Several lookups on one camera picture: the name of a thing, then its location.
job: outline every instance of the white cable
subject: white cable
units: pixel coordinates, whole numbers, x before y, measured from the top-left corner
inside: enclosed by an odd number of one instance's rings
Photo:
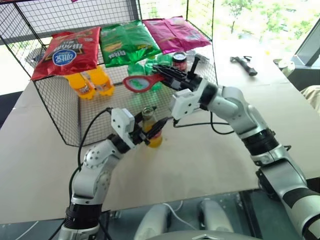
[[[35,225],[38,224],[39,221],[36,221],[31,227],[29,227],[24,233],[22,233],[20,236],[18,236],[15,240],[21,239],[24,235],[26,235],[31,229],[35,227]]]
[[[178,212],[178,211],[182,208],[183,204],[184,204],[184,201],[181,200],[181,201],[180,201],[180,205],[179,205],[174,211],[175,211],[175,212]]]
[[[178,219],[180,222],[188,225],[188,226],[189,226],[190,228],[192,228],[193,230],[198,230],[198,229],[196,229],[194,226],[192,226],[190,223],[188,223],[188,222],[182,220],[180,217],[178,217],[178,215],[176,214],[175,210],[174,210],[169,204],[167,204],[167,203],[162,203],[162,204],[165,205],[165,206],[167,206],[167,207],[170,209],[170,211],[172,212],[173,216],[175,216],[175,218]]]

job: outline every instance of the green chip bag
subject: green chip bag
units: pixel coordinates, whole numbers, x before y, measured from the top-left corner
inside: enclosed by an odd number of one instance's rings
[[[107,68],[134,64],[161,52],[139,20],[103,27],[100,47]]]

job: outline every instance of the snack bag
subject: snack bag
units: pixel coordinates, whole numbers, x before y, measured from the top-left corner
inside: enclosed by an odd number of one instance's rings
[[[210,42],[182,16],[143,20],[163,54],[186,52]]]
[[[100,29],[98,26],[77,33],[66,31],[53,34],[53,39],[42,60],[36,65],[31,80],[95,69]]]
[[[100,47],[107,68],[135,64],[161,52],[139,20],[103,27]]]

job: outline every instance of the orange juice bottle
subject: orange juice bottle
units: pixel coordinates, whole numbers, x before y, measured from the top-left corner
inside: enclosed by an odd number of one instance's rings
[[[142,117],[143,117],[142,128],[145,132],[148,132],[152,128],[153,124],[157,122],[154,109],[150,106],[145,107],[142,110]],[[159,147],[162,143],[161,131],[157,135],[155,135],[153,138],[151,138],[149,141],[150,141],[150,144],[148,146],[150,148]]]
[[[69,85],[76,94],[82,99],[92,99],[96,93],[95,87],[91,82],[80,73],[74,73],[71,75],[64,76],[68,81]]]
[[[115,86],[101,66],[86,72],[89,74],[91,82],[94,84],[100,95],[111,96],[114,94]]]

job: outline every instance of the white table surface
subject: white table surface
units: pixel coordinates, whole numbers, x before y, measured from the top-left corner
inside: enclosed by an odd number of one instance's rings
[[[247,47],[239,44],[244,43],[216,46],[219,84],[239,87],[276,132],[277,140],[292,145],[290,154],[306,177],[318,177],[318,114],[261,52],[252,54],[258,72],[255,77],[249,77],[239,64],[230,63],[231,53],[250,54],[241,52]],[[200,111],[180,123],[208,120],[209,113]],[[229,130],[228,126],[217,128]],[[140,145],[120,161],[104,210],[257,187],[257,168],[236,135],[217,135],[209,126],[173,129],[170,123],[162,134],[159,148]],[[63,218],[77,150],[64,144],[30,83],[0,130],[0,224]]]

